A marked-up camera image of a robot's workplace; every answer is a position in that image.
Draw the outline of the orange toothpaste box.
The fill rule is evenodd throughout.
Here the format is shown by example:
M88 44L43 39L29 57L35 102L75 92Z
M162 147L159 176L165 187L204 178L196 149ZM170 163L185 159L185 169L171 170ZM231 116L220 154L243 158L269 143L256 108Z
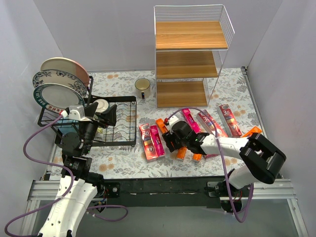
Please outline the orange toothpaste box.
M164 121L161 118L156 120L156 125L158 126L162 134L165 134L168 132L168 128L166 127L166 125L164 124Z
M254 126L247 133L242 135L242 137L250 137L253 133L262 133L262 130L259 127L257 127L257 126Z
M186 152L187 152L187 148L186 148L186 147L180 148L180 149L178 150L178 152L177 152L176 159L177 159L177 160L180 160L180 161L183 161L184 158L185 158Z
M202 158L202 154L193 154L192 160L194 162L200 162L201 158Z

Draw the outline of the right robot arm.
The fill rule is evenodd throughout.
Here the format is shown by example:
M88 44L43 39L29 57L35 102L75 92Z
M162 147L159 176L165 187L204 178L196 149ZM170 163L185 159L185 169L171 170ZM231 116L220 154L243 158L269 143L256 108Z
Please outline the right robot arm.
M185 147L193 154L220 155L244 162L242 167L229 171L225 180L212 189L219 196L235 196L255 182L273 184L286 161L286 155L260 133L243 138L196 133L176 116L163 123L169 127L162 137L170 152Z

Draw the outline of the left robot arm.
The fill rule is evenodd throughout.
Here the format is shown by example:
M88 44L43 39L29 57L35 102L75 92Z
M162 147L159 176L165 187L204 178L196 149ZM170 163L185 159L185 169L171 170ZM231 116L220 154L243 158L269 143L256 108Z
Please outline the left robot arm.
M56 202L40 229L40 237L74 237L89 203L104 194L102 175L90 172L92 159L86 157L93 145L98 127L116 124L116 107L97 112L99 104L69 106L63 115L79 124L76 132L61 139L64 168Z

